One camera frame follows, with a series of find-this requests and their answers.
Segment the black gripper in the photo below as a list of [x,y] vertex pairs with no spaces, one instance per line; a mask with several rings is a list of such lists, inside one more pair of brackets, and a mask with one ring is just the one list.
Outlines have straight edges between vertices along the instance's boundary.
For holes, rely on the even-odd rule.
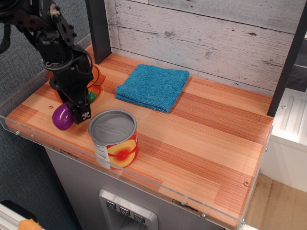
[[54,75],[53,88],[61,92],[75,124],[92,117],[87,101],[87,85],[93,80],[93,60],[81,47],[73,47],[68,59],[59,63],[42,61],[43,66]]

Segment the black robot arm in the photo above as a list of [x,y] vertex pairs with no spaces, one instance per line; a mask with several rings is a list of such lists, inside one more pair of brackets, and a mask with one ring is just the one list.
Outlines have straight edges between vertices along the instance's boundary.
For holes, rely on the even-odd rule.
[[53,73],[50,86],[67,105],[73,122],[91,118],[87,86],[94,79],[93,60],[74,44],[74,26],[64,19],[60,6],[52,0],[2,0],[0,22],[4,24],[0,51],[10,47],[14,25],[39,52],[44,68]]

